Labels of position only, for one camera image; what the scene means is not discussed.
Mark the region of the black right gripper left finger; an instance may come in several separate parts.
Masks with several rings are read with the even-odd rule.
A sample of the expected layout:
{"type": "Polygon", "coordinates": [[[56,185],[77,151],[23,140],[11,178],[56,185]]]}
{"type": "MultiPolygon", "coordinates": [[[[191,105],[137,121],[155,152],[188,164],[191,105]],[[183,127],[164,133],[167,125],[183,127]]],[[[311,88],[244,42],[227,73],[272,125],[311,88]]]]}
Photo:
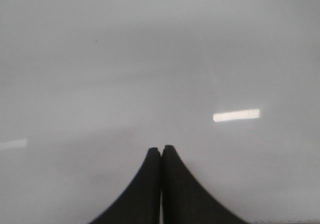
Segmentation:
{"type": "Polygon", "coordinates": [[[122,194],[92,224],[158,224],[161,154],[149,148],[138,172],[122,194]]]}

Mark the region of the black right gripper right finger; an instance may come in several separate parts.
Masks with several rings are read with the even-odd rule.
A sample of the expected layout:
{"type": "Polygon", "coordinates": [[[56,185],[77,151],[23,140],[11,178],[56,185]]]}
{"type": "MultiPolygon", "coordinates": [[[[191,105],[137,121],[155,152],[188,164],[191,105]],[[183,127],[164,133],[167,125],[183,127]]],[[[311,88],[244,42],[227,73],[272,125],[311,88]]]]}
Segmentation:
{"type": "Polygon", "coordinates": [[[161,157],[162,216],[165,224],[245,224],[196,180],[172,145],[161,157]]]}

